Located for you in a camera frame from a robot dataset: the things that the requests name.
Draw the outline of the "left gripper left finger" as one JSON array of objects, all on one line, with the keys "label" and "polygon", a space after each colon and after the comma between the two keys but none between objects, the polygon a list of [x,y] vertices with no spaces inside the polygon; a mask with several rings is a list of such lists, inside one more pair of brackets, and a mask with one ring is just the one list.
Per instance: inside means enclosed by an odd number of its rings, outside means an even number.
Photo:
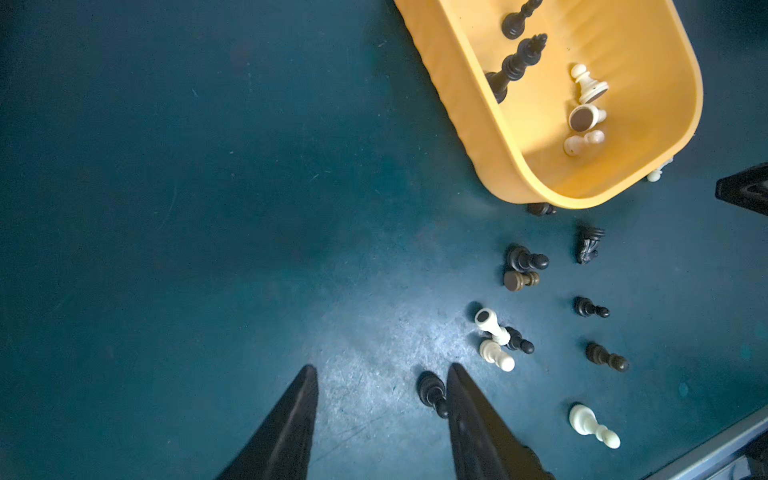
[{"label": "left gripper left finger", "polygon": [[317,369],[302,367],[220,479],[305,479],[319,399]]}]

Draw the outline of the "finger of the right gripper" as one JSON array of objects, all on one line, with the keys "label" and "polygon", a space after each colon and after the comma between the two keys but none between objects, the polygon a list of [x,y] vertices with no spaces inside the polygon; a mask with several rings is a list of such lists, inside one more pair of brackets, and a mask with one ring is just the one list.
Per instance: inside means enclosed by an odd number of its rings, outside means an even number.
[{"label": "finger of the right gripper", "polygon": [[768,164],[762,163],[716,182],[715,197],[726,203],[768,215]]}]

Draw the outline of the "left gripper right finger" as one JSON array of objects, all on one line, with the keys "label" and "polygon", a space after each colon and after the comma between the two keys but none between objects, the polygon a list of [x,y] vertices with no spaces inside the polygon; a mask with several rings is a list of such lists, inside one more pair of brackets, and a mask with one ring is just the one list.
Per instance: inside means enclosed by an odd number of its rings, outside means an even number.
[{"label": "left gripper right finger", "polygon": [[458,479],[552,479],[536,453],[509,430],[467,370],[447,375],[448,422]]}]

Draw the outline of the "black piece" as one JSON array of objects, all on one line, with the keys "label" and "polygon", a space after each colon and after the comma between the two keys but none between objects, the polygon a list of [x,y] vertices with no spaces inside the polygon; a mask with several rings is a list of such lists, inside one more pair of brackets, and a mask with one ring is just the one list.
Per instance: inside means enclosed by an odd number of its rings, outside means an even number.
[{"label": "black piece", "polygon": [[417,393],[420,401],[432,408],[440,418],[448,418],[446,385],[434,372],[424,371],[420,374],[417,380]]},{"label": "black piece", "polygon": [[526,69],[536,65],[548,40],[546,33],[534,35],[522,40],[514,54],[508,55],[501,64],[500,70],[487,72],[485,78],[498,104],[502,103],[508,92],[508,84],[520,80]]},{"label": "black piece", "polygon": [[528,213],[535,215],[537,217],[553,215],[557,213],[556,207],[546,202],[528,204],[526,206],[526,210]]}]

